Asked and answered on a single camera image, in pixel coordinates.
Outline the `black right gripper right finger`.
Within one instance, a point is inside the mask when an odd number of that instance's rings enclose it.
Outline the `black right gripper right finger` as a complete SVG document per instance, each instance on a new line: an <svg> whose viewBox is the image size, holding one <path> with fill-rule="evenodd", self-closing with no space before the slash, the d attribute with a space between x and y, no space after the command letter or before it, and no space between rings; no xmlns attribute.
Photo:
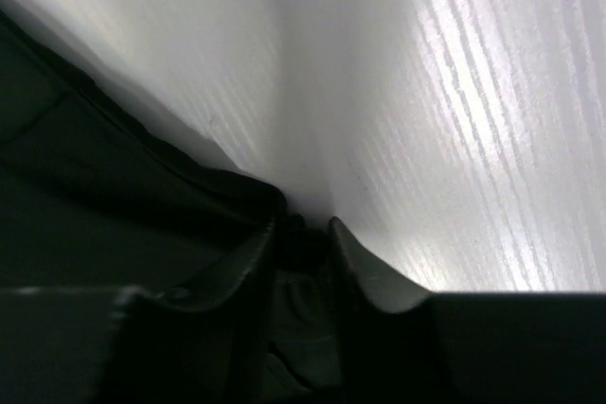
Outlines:
<svg viewBox="0 0 606 404"><path fill-rule="evenodd" d="M605 297L434 292L330 221L340 364L350 403L601 403Z"/></svg>

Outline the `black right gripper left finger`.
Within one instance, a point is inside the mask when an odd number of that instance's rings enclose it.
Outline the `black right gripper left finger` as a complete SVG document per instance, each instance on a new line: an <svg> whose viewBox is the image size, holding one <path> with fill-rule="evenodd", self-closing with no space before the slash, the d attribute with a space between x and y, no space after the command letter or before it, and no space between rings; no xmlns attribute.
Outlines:
<svg viewBox="0 0 606 404"><path fill-rule="evenodd" d="M1 293L5 403L258 403L276 223L159 294L139 287Z"/></svg>

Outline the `black t-shirt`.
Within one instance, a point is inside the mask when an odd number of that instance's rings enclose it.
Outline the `black t-shirt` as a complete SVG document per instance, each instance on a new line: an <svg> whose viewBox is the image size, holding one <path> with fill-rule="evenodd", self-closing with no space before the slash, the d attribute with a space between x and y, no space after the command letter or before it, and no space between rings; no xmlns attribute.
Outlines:
<svg viewBox="0 0 606 404"><path fill-rule="evenodd" d="M159 294L269 221L276 277L260 402L327 402L341 374L326 235L271 185L201 167L79 68L1 20L1 293L135 286Z"/></svg>

